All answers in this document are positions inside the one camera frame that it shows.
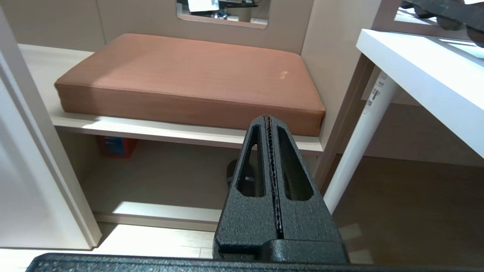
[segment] seat cushion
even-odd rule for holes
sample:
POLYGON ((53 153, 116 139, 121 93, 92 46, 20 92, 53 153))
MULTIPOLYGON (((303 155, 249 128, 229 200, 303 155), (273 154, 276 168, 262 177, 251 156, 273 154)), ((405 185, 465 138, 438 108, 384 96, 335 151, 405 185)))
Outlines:
POLYGON ((55 83, 66 112, 247 129, 266 114, 317 136, 324 106, 294 53, 124 34, 55 83))

